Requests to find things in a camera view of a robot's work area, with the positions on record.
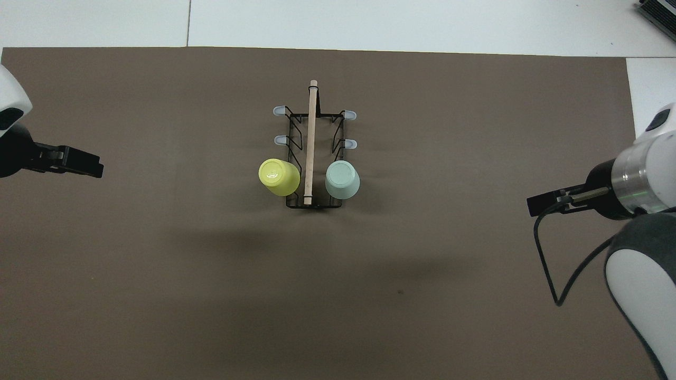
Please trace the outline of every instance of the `black wire rack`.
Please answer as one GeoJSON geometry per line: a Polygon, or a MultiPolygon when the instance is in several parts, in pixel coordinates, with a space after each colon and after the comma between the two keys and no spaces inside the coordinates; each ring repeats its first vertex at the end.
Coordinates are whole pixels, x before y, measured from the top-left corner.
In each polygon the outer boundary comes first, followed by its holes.
{"type": "MultiPolygon", "coordinates": [[[[287,162],[290,162],[291,164],[295,165],[298,168],[298,171],[301,173],[301,175],[304,175],[303,166],[300,164],[300,161],[298,160],[296,154],[293,151],[304,150],[303,132],[298,127],[298,124],[303,124],[303,119],[307,119],[309,114],[297,114],[287,106],[284,106],[284,109],[285,109],[284,116],[286,116],[287,119],[289,119],[289,134],[285,136],[286,141],[283,144],[287,146],[288,152],[287,162]]],[[[322,113],[319,102],[319,90],[317,90],[316,117],[331,119],[331,124],[336,123],[336,121],[340,119],[340,122],[336,127],[336,131],[335,133],[333,133],[333,140],[331,141],[331,154],[335,154],[333,156],[334,162],[338,160],[344,160],[345,149],[351,149],[346,148],[345,144],[345,142],[347,141],[347,139],[345,138],[345,113],[346,113],[345,110],[340,111],[338,114],[322,113]]],[[[288,208],[315,209],[315,210],[321,210],[325,208],[339,208],[343,205],[343,201],[341,199],[336,199],[331,195],[329,195],[328,201],[316,203],[313,202],[310,205],[303,204],[302,201],[303,197],[304,196],[299,194],[298,190],[296,190],[291,195],[288,195],[286,197],[285,204],[288,208]]]]}

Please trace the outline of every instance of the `black vent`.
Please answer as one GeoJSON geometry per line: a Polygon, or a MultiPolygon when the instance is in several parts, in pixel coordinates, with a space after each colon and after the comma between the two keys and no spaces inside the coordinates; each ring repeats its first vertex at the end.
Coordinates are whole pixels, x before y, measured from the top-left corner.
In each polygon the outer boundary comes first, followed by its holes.
{"type": "MultiPolygon", "coordinates": [[[[667,0],[676,7],[676,0],[667,0]]],[[[638,11],[649,19],[655,26],[662,29],[672,39],[676,40],[676,15],[658,0],[646,0],[638,11]]]]}

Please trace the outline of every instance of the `yellow-green cup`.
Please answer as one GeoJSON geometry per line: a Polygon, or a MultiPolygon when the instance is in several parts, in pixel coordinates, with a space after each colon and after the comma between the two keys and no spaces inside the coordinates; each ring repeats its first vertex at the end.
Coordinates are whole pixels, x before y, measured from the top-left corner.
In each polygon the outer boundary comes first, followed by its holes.
{"type": "Polygon", "coordinates": [[[292,163],[270,158],[258,168],[258,178],[273,194],[291,195],[300,185],[300,172],[292,163]]]}

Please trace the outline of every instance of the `white floor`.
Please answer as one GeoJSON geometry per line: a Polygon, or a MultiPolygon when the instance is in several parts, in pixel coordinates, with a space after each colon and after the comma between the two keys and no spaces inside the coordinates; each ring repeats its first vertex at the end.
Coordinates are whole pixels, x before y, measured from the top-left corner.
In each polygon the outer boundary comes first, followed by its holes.
{"type": "Polygon", "coordinates": [[[643,19],[636,4],[0,0],[0,49],[189,45],[626,57],[640,131],[676,101],[676,42],[643,19]]]}

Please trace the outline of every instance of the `black metal wire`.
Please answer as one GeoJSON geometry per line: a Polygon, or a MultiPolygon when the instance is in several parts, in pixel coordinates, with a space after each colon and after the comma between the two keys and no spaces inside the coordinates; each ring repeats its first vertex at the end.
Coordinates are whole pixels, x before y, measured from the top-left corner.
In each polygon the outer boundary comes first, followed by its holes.
{"type": "Polygon", "coordinates": [[[598,256],[601,252],[603,252],[615,238],[615,235],[611,236],[610,238],[608,238],[608,240],[601,243],[601,245],[599,245],[594,251],[592,251],[589,255],[587,255],[587,257],[580,263],[580,265],[577,266],[577,268],[571,275],[570,279],[568,279],[568,282],[566,283],[566,286],[563,288],[561,295],[560,296],[556,295],[556,289],[554,288],[552,276],[550,275],[549,268],[547,267],[547,260],[545,260],[545,256],[542,253],[542,245],[540,244],[540,238],[537,230],[540,226],[540,222],[544,219],[545,216],[557,212],[558,209],[570,203],[571,201],[572,198],[570,196],[563,197],[560,201],[556,202],[555,204],[545,209],[537,217],[537,219],[535,220],[535,224],[533,225],[533,237],[535,238],[535,246],[537,247],[537,253],[540,256],[540,262],[542,263],[542,269],[545,272],[545,277],[547,278],[547,284],[549,285],[550,292],[552,293],[552,298],[554,299],[554,303],[557,306],[563,305],[563,302],[566,300],[568,292],[573,287],[573,283],[575,283],[575,280],[577,280],[577,277],[580,275],[580,273],[582,273],[582,271],[587,267],[587,265],[589,265],[589,263],[592,262],[592,260],[596,258],[596,256],[598,256]]]}

